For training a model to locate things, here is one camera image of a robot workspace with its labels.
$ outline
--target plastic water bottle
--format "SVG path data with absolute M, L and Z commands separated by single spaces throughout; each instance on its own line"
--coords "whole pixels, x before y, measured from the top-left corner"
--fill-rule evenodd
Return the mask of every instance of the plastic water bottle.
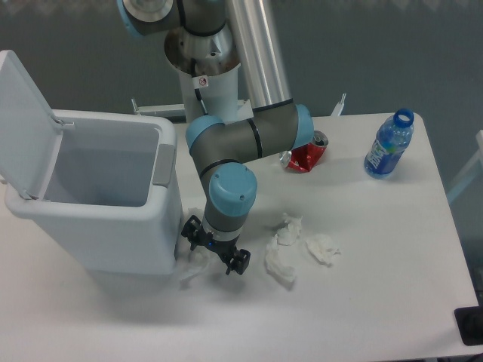
M 391 174 L 413 136 L 414 114 L 400 109 L 380 126 L 372 149 L 364 160 L 366 172 L 376 179 Z

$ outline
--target red can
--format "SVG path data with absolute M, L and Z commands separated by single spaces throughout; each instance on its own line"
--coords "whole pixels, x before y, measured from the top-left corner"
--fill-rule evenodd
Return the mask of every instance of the red can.
M 329 140 L 320 130 L 314 131 L 314 137 L 310 143 L 282 152 L 280 156 L 281 165 L 299 172 L 310 172 L 324 154 Z

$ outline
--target robotic arm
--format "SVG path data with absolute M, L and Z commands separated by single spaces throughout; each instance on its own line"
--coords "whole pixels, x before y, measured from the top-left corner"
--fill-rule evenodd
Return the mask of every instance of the robotic arm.
M 118 0 L 118 4 L 126 26 L 138 35 L 171 29 L 165 42 L 167 58 L 193 78 L 221 75 L 238 66 L 238 59 L 245 71 L 254 117 L 244 121 L 224 124 L 193 88 L 198 117 L 188 127 L 186 141 L 207 202 L 203 220 L 191 216 L 182 230 L 192 250 L 208 248 L 226 264 L 227 274 L 233 270 L 241 275 L 250 253 L 238 250 L 236 242 L 257 193 L 257 180 L 243 164 L 303 146 L 314 132 L 307 108 L 292 100 L 269 1 Z

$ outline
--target trash bin lid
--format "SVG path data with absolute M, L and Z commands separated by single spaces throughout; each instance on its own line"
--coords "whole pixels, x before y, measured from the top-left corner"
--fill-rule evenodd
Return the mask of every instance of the trash bin lid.
M 0 175 L 23 198 L 43 199 L 62 124 L 13 51 L 0 51 Z

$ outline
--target white table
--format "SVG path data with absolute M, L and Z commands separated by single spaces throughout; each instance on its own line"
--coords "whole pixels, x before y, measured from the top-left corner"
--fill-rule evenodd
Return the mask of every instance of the white table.
M 483 351 L 464 346 L 454 320 L 455 308 L 477 301 L 421 118 L 391 179 L 362 168 L 386 117 L 317 118 L 330 144 L 311 173 L 288 173 L 277 156 L 248 164 L 259 191 L 238 242 L 252 252 L 243 276 L 215 262 L 180 284 L 187 241 L 170 278 L 87 272 L 0 203 L 0 360 L 344 362 Z M 203 207 L 178 127 L 183 206 Z M 292 290 L 263 267 L 282 212 L 303 215 L 306 235 L 329 234 L 342 250 L 327 268 L 303 244 L 281 247 L 297 268 Z

